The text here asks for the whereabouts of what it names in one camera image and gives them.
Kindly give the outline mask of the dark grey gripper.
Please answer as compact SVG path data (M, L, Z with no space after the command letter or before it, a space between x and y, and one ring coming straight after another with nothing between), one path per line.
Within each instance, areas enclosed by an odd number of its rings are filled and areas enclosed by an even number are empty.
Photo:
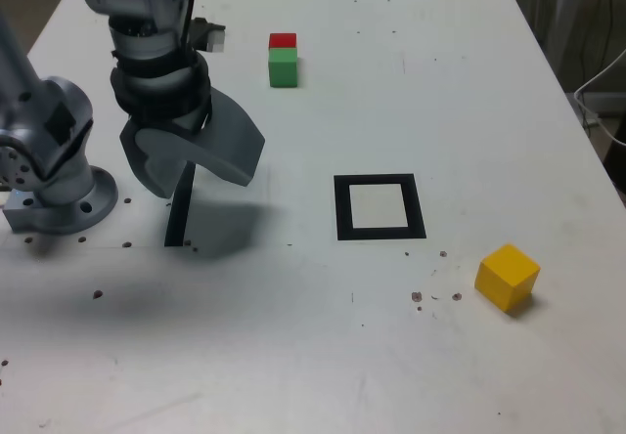
M123 150L136 178L157 197L172 197L187 161L232 184L253 179L265 138L229 96L213 88L211 101L208 122L207 106L145 108L129 116L120 133Z

